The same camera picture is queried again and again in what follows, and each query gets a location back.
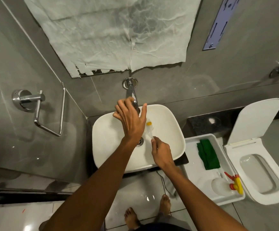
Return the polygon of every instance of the sink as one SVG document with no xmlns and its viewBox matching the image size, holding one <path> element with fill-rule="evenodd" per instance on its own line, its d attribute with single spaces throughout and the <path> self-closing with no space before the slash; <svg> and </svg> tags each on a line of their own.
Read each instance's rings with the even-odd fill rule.
<svg viewBox="0 0 279 231">
<path fill-rule="evenodd" d="M 169 144 L 173 159 L 182 156 L 185 151 L 185 140 L 172 112 L 164 105 L 148 105 L 147 118 L 151 120 L 154 128 L 152 134 Z M 116 150 L 123 136 L 122 124 L 113 117 L 113 113 L 105 114 L 96 120 L 92 128 L 92 153 L 97 168 Z M 135 147 L 125 173 L 156 166 L 151 155 L 151 139 L 145 132 L 142 137 L 144 143 Z"/>
</svg>

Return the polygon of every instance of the green cloth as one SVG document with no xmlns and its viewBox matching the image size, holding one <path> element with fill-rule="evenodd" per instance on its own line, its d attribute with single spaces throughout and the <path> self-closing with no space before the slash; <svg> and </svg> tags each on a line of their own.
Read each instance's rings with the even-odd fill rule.
<svg viewBox="0 0 279 231">
<path fill-rule="evenodd" d="M 197 144 L 198 154 L 206 170 L 220 168 L 217 155 L 209 140 L 200 140 Z"/>
</svg>

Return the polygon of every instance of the crumpled white paper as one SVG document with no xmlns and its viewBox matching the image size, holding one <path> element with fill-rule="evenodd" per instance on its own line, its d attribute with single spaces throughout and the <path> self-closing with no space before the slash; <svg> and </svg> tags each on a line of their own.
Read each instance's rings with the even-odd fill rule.
<svg viewBox="0 0 279 231">
<path fill-rule="evenodd" d="M 200 0 L 24 0 L 69 71 L 185 62 Z"/>
</svg>

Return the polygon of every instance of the foot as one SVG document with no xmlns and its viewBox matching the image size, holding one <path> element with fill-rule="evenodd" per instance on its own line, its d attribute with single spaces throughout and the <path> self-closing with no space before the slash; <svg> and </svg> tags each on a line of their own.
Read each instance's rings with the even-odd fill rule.
<svg viewBox="0 0 279 231">
<path fill-rule="evenodd" d="M 128 229 L 137 229 L 140 226 L 140 222 L 136 213 L 132 208 L 128 208 L 124 214 L 124 221 L 126 222 Z"/>
<path fill-rule="evenodd" d="M 164 194 L 162 195 L 161 201 L 160 201 L 160 209 L 159 212 L 162 212 L 165 216 L 169 214 L 171 210 L 171 200 L 169 197 Z"/>
</svg>

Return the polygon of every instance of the toilet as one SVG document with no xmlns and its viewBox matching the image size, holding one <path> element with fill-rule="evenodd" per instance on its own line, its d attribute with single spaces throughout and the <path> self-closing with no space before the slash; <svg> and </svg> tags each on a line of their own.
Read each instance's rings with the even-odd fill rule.
<svg viewBox="0 0 279 231">
<path fill-rule="evenodd" d="M 279 166 L 260 138 L 278 111 L 279 98 L 246 106 L 223 147 L 232 168 L 241 178 L 245 194 L 263 205 L 279 203 Z"/>
</svg>

